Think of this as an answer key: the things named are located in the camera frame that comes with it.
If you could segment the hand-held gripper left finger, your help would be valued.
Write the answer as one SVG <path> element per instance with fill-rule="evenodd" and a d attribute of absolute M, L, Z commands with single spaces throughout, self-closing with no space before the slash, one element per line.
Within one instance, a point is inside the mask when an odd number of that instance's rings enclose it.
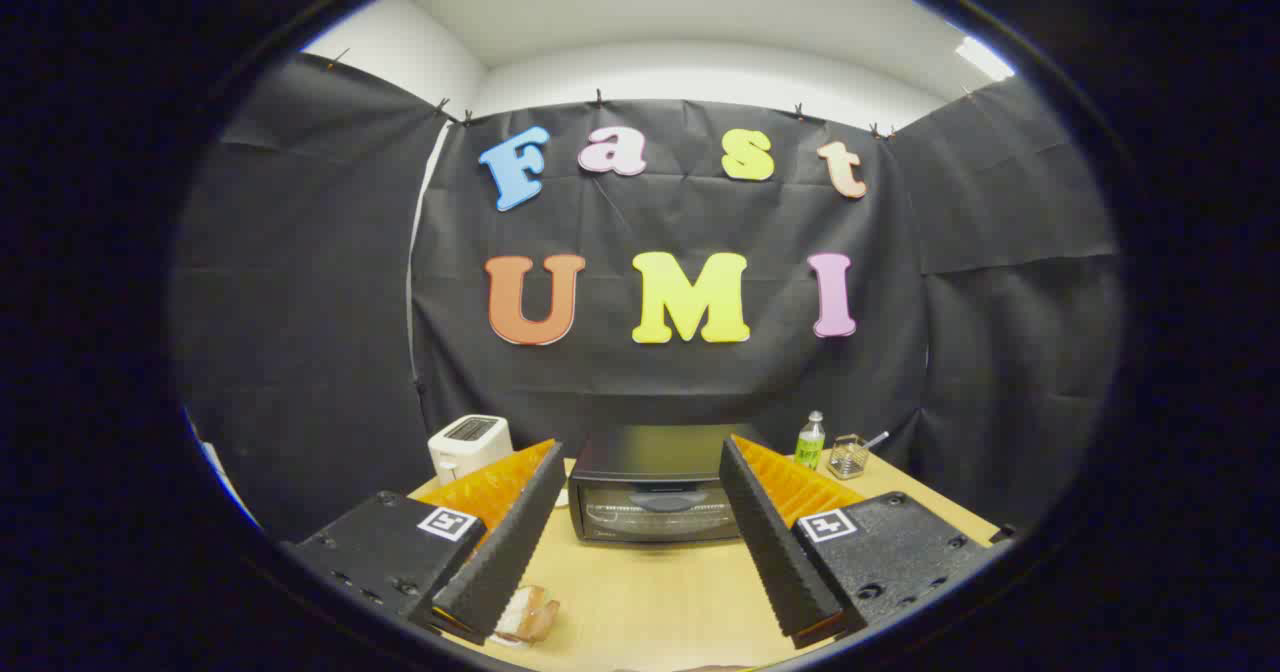
<path fill-rule="evenodd" d="M 367 611 L 484 644 L 516 594 L 564 484 L 557 440 L 421 497 L 379 492 L 291 547 Z"/>

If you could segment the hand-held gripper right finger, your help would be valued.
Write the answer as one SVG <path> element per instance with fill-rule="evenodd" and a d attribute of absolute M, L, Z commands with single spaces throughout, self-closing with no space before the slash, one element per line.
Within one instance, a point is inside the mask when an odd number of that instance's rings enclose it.
<path fill-rule="evenodd" d="M 905 492 L 864 498 L 739 435 L 719 480 L 783 636 L 796 648 L 914 611 L 1004 554 Z"/>

